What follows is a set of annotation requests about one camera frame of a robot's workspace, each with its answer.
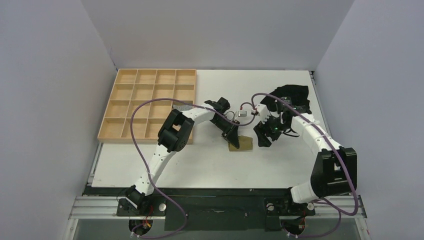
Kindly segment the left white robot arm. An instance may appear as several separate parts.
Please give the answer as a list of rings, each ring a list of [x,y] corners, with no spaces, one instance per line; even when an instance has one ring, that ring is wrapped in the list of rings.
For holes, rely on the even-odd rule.
[[[236,149],[240,148],[238,137],[240,123],[236,120],[229,120],[224,116],[231,105],[227,99],[221,97],[218,101],[207,100],[202,105],[191,104],[192,109],[190,110],[172,109],[157,134],[158,140],[155,152],[150,161],[146,161],[137,144],[133,122],[139,109],[156,101],[172,101],[172,99],[156,98],[142,103],[133,111],[130,118],[131,138],[146,169],[146,173],[125,191],[129,208],[136,215],[143,215],[149,210],[148,196],[154,192],[155,183],[170,159],[187,145],[194,126],[203,122],[211,122],[222,131],[222,137],[230,145]]]

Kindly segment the wooden compartment tray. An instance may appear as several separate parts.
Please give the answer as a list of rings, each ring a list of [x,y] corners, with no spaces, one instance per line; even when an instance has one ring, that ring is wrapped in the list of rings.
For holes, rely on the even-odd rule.
[[[195,69],[121,68],[117,71],[97,139],[153,144],[172,109],[195,102]]]

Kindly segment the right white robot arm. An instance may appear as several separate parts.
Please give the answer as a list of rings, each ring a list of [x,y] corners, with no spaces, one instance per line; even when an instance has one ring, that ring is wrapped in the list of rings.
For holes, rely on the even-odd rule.
[[[291,187],[282,199],[283,209],[296,213],[303,203],[324,197],[352,193],[357,188],[357,153],[335,141],[315,120],[309,101],[280,99],[267,94],[268,103],[257,104],[251,111],[259,118],[253,128],[259,147],[270,147],[284,132],[293,131],[315,155],[309,180]]]

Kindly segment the black underwear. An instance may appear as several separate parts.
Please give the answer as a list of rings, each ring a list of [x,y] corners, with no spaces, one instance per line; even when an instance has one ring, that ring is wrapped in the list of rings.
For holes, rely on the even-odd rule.
[[[309,88],[305,85],[287,84],[277,87],[270,93],[275,97],[278,97],[287,102],[293,109],[299,113],[311,114],[310,101],[308,100]],[[272,97],[266,96],[260,102],[267,106],[270,112],[281,113],[282,110],[289,110],[284,104],[275,100]]]

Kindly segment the rolled striped grey underwear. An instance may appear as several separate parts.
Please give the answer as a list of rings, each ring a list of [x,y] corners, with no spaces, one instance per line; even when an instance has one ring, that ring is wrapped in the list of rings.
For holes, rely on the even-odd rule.
[[[191,105],[186,105],[186,104],[182,104],[182,105],[173,104],[172,109],[176,109],[180,112],[183,112],[183,111],[189,111],[193,109],[193,107]]]

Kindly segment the olive and cream underwear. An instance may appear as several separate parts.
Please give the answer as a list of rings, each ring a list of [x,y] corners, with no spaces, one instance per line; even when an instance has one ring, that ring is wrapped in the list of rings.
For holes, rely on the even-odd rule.
[[[247,152],[253,150],[253,138],[249,136],[240,135],[238,137],[239,148],[236,148],[232,144],[228,144],[228,150],[230,152]]]

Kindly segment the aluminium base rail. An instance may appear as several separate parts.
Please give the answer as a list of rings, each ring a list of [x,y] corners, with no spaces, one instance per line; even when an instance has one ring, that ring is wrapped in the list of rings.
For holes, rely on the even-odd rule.
[[[135,235],[141,235],[142,222],[163,220],[167,231],[236,231],[263,229],[280,231],[304,218],[353,219],[362,240],[370,239],[366,212],[355,205],[351,195],[329,196],[327,200],[295,203],[286,188],[161,188],[133,206],[123,188],[88,186],[76,197],[64,239],[71,240],[80,220],[128,220]]]

